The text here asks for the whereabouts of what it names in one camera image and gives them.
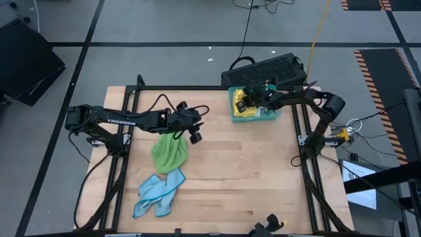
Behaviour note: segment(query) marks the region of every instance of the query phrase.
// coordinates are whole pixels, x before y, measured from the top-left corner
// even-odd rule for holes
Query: gray floor
[[[20,11],[33,19],[30,26],[35,28],[32,1],[17,2]],[[244,0],[237,2],[247,5]],[[38,1],[41,34],[52,42],[83,42],[97,3],[98,0]],[[275,15],[264,9],[254,10],[247,40],[311,42],[323,9],[323,2],[297,0],[294,5],[280,5]],[[418,27],[421,12],[393,14],[407,41],[420,42],[421,32],[413,29]],[[105,0],[92,41],[241,41],[246,21],[247,10],[227,0]],[[319,41],[398,42],[398,39],[385,12],[343,11],[339,1],[332,1]],[[228,69],[239,50],[239,47],[90,47],[71,105],[102,105],[108,86],[134,84],[139,73],[148,85],[219,85],[220,73]],[[310,81],[317,80],[324,90],[338,93],[347,102],[337,119],[340,123],[376,112],[353,50],[316,48],[312,60]],[[54,48],[66,63],[66,70],[34,107],[13,102],[0,108],[0,134],[7,134],[0,137],[0,236],[16,232],[80,51],[80,47]],[[292,52],[307,65],[309,51],[306,47],[246,47],[243,55],[261,61]],[[421,49],[411,51],[421,63]],[[385,130],[380,119],[374,117],[364,123],[362,133],[374,136],[384,134]],[[72,212],[87,164],[66,136],[63,128],[27,235],[72,230]],[[83,138],[74,140],[83,153],[90,154],[91,148]],[[372,145],[386,153],[393,152],[385,137],[372,140]],[[375,164],[399,165],[395,157],[380,157],[363,142],[356,142],[349,150]],[[343,159],[348,157],[342,149],[337,153]],[[393,221],[368,217],[353,207],[351,212],[357,230],[392,236]]]

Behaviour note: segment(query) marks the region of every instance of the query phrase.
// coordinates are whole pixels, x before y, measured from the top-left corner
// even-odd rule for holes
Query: light blue cloth
[[[171,213],[171,201],[176,195],[177,188],[186,177],[180,169],[168,173],[166,180],[153,174],[140,187],[140,201],[134,205],[133,218],[141,217],[155,204],[155,216],[163,217]]]

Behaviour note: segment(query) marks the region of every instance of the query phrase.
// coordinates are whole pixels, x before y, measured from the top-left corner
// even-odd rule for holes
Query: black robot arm
[[[111,134],[99,124],[123,124],[136,126],[145,132],[169,134],[188,130],[191,134],[192,144],[200,142],[202,137],[199,131],[202,122],[201,115],[195,108],[187,108],[186,102],[181,102],[176,110],[171,113],[170,109],[131,113],[113,109],[104,109],[100,106],[79,105],[69,107],[64,127],[75,135],[80,132],[86,133],[89,142],[100,141],[105,144],[111,155],[121,156],[125,152],[124,136]]]
[[[313,132],[307,136],[304,145],[301,146],[302,154],[305,159],[317,158],[324,147],[324,134],[328,129],[329,123],[333,122],[345,106],[345,102],[337,95],[328,92],[319,92],[307,88],[299,92],[284,94],[266,88],[264,85],[246,86],[244,88],[245,97],[243,101],[237,103],[239,111],[244,111],[247,107],[264,107],[271,111],[281,109],[286,105],[306,104],[320,117],[318,124]],[[316,184],[312,181],[310,173],[303,174],[305,186],[313,193],[320,203],[330,220],[340,232],[354,232],[346,227],[341,219],[337,217],[333,209],[318,191]]]
[[[246,86],[243,105],[245,107],[264,107],[268,110],[278,110],[286,105],[306,104],[320,117],[314,132],[304,141],[304,154],[308,157],[317,157],[324,147],[324,133],[345,106],[342,98],[329,92],[319,92],[308,88],[300,92],[282,93],[265,88],[264,85]],[[323,99],[326,102],[319,106],[314,101]]]

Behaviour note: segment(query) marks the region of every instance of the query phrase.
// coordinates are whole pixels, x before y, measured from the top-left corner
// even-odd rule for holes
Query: yellow cable
[[[310,76],[311,58],[313,57],[314,44],[316,44],[317,39],[318,39],[318,35],[322,31],[322,26],[323,26],[323,23],[324,23],[324,19],[326,18],[326,15],[328,13],[329,5],[330,5],[330,0],[326,0],[326,6],[324,8],[324,11],[323,11],[323,14],[322,14],[322,18],[320,19],[320,22],[318,23],[317,32],[316,32],[316,35],[314,36],[313,43],[311,44],[310,57],[309,57],[309,65],[307,66],[307,77],[305,78],[305,82],[306,83],[307,83],[307,80],[309,79],[309,76]]]

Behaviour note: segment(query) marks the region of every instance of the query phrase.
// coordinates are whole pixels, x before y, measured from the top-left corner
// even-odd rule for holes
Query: green cloth
[[[186,139],[175,140],[174,134],[163,134],[152,147],[152,158],[155,168],[161,174],[177,169],[189,157]]]

